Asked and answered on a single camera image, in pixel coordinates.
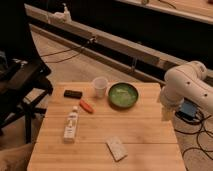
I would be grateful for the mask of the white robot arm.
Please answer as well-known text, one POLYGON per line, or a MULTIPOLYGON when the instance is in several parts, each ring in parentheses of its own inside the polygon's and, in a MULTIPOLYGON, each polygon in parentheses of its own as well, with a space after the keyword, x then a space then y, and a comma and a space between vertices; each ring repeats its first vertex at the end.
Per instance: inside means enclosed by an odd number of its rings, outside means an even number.
POLYGON ((213 87, 204 82, 206 76, 207 68, 199 61, 187 62, 165 73, 165 85, 159 94, 163 121, 172 119, 185 98, 213 114, 213 87))

